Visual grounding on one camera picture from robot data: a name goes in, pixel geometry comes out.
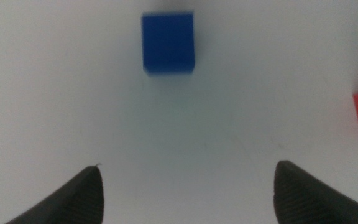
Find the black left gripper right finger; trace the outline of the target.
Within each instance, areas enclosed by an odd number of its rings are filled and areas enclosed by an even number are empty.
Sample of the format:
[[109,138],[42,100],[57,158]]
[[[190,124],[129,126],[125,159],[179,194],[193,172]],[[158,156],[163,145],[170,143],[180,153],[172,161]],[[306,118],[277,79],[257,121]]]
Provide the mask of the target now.
[[279,223],[358,223],[358,202],[291,161],[278,162],[273,189]]

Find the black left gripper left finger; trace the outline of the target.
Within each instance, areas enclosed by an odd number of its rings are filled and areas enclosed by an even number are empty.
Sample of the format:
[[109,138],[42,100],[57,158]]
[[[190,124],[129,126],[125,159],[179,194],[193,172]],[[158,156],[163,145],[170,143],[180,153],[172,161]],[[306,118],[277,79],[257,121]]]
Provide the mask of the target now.
[[98,166],[88,166],[10,224],[95,223],[104,218],[103,180]]

